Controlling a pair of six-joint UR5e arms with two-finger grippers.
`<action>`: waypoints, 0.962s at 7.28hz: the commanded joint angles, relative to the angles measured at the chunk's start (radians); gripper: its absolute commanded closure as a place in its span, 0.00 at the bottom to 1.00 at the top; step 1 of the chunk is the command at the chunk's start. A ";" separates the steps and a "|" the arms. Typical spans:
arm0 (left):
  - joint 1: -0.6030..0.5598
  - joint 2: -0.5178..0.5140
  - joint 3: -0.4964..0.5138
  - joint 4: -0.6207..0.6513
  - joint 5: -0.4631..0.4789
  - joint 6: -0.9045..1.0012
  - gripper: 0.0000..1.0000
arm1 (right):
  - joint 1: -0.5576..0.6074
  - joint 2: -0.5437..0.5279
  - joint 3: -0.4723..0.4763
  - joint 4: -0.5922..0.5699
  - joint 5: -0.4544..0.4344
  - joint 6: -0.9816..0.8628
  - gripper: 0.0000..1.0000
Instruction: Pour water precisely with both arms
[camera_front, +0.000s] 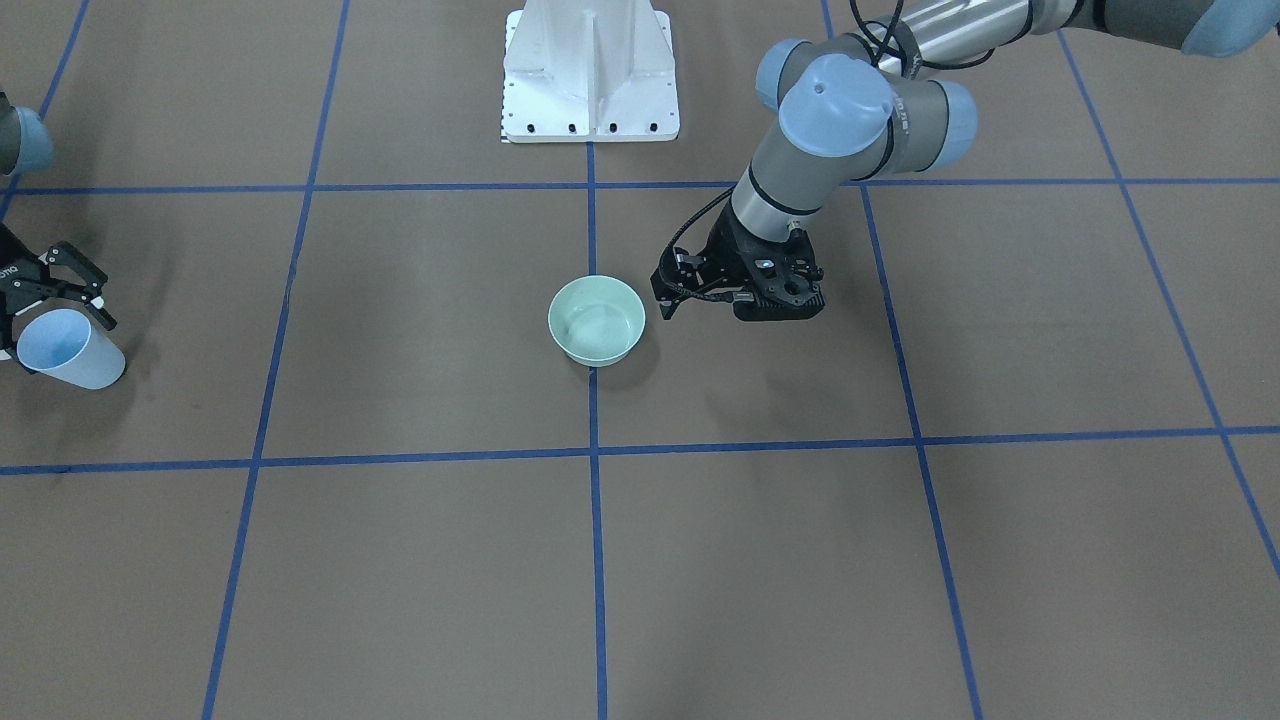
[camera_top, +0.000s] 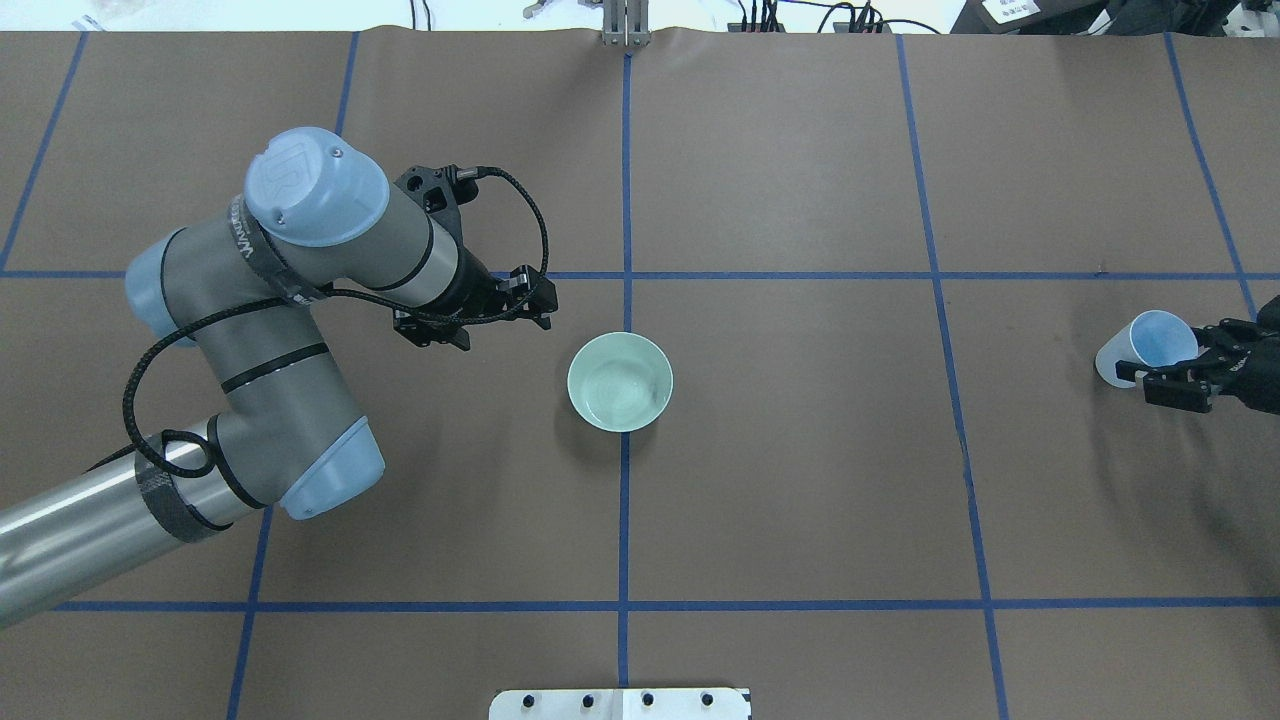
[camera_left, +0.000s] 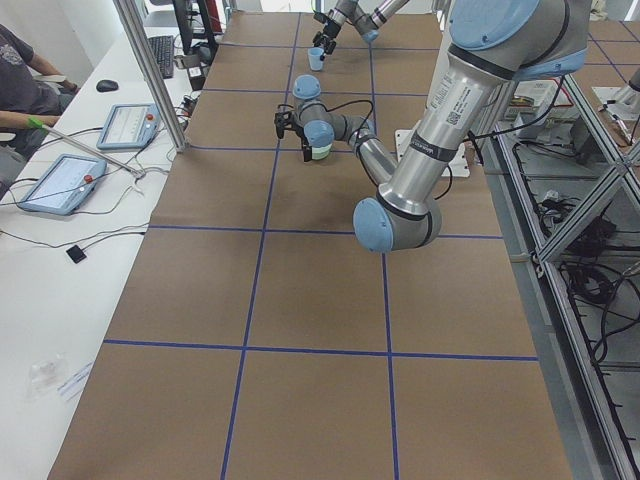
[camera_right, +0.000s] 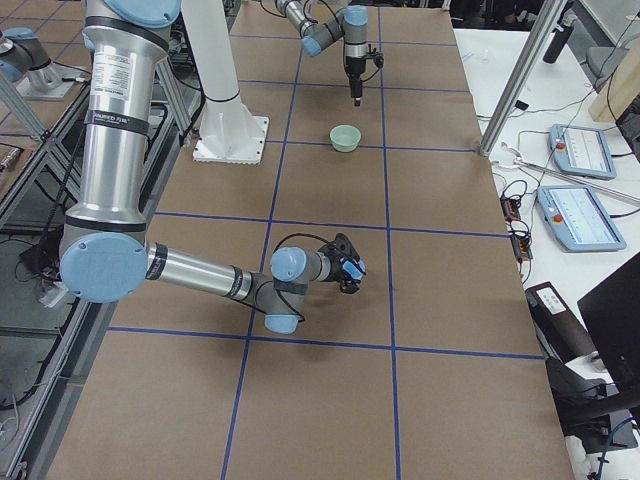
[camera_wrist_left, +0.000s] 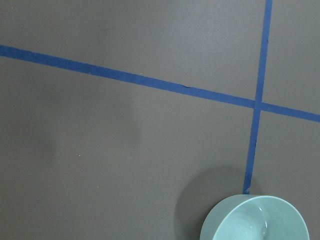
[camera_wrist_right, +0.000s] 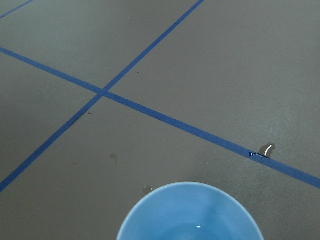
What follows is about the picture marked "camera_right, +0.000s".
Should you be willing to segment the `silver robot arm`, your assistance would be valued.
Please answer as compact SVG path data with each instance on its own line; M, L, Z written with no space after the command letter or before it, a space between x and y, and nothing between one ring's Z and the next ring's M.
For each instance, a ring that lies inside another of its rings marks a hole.
M320 249L277 247L269 274L217 264L146 238L139 208L152 83L168 57L171 25L185 24L198 70L203 112L198 161L256 164L269 121L244 105L224 7L219 1L90 1L84 34L93 68L82 182L66 214L59 271L77 297L110 303L144 281L159 280L253 307L266 327L294 332L312 282L334 282L355 293L364 262L344 235Z
M330 13L328 20L314 18L308 1L272 1L269 9L260 1L261 8L270 15L286 19L297 30L303 50L309 57L317 57L330 46L342 42L342 64L348 79L350 97L359 107L363 97L367 63L374 62L377 68L378 51L367 41L368 11L364 6L347 5L333 10L326 1L321 1Z

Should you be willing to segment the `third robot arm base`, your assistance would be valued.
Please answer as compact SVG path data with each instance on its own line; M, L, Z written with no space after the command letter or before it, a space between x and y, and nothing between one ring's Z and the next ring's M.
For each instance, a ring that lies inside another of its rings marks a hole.
M35 32L26 27L1 31L1 73L27 100L62 100L76 84L89 81L79 67L53 62Z

